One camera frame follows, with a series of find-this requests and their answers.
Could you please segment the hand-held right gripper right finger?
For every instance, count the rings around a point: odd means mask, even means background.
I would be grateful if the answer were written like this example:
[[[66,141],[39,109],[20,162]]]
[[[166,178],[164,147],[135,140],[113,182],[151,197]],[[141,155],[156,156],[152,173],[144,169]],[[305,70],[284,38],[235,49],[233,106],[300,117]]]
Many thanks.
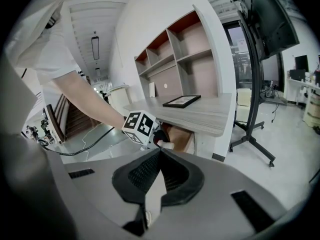
[[[163,240],[248,239],[286,213],[269,191],[229,165],[169,150],[161,151],[160,164],[167,188]]]

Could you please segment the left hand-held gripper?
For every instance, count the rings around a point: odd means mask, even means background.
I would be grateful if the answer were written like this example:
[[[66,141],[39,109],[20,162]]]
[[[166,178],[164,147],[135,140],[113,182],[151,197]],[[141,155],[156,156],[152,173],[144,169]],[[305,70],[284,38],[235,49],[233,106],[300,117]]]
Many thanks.
[[[133,143],[146,149],[159,148],[159,141],[171,142],[163,125],[145,110],[131,111],[122,126],[122,131]]]

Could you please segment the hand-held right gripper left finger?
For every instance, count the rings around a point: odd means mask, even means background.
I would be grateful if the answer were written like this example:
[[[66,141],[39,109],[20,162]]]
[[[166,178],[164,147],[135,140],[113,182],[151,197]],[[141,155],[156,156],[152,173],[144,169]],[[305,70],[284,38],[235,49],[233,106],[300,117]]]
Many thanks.
[[[142,236],[148,230],[146,195],[159,169],[156,151],[65,165],[79,192],[122,229]]]

